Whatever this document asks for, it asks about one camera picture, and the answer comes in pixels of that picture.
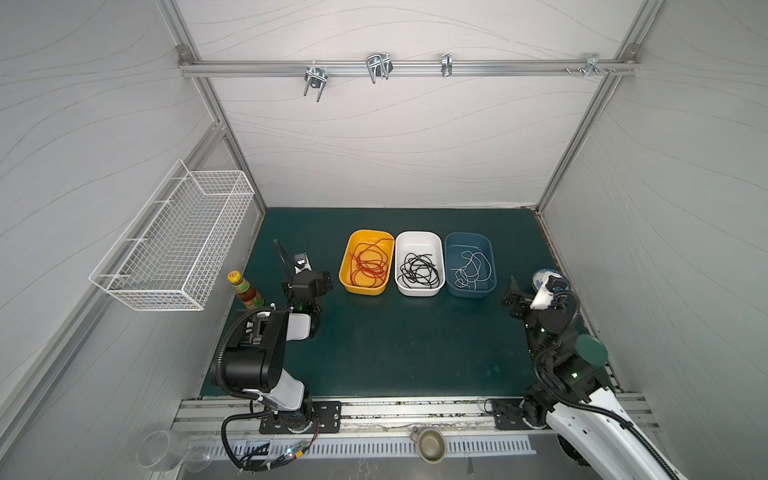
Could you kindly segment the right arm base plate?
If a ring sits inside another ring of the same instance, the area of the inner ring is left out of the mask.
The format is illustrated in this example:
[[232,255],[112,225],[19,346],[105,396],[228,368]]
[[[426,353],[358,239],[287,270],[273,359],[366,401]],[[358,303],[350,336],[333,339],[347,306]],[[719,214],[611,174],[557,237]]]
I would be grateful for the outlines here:
[[523,397],[490,398],[485,401],[484,409],[492,417],[496,430],[531,430],[525,421],[523,404]]

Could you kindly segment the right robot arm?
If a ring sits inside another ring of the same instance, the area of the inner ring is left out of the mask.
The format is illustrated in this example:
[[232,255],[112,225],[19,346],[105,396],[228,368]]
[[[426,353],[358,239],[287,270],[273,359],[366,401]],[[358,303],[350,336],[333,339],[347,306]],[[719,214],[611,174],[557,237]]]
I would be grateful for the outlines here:
[[580,299],[559,272],[535,274],[534,291],[512,281],[503,304],[522,321],[533,384],[519,400],[490,402],[499,430],[551,430],[575,463],[603,479],[681,479],[603,377],[605,345],[580,332]]

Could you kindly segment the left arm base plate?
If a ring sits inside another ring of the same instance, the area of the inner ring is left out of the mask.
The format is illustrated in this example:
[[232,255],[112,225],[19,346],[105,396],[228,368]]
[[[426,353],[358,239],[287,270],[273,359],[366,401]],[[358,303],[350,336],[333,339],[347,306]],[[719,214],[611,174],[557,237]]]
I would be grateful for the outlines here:
[[270,413],[261,420],[262,435],[301,435],[340,431],[342,405],[338,401],[304,402],[295,411]]

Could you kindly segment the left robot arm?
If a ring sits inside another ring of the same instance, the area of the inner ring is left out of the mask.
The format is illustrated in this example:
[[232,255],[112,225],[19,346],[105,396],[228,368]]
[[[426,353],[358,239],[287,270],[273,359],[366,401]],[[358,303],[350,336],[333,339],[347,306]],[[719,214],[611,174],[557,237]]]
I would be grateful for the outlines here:
[[311,395],[285,369],[286,347],[316,334],[321,314],[318,299],[332,290],[332,280],[327,271],[302,270],[283,287],[289,301],[286,307],[249,311],[225,331],[212,360],[211,382],[232,397],[307,422],[312,415]]

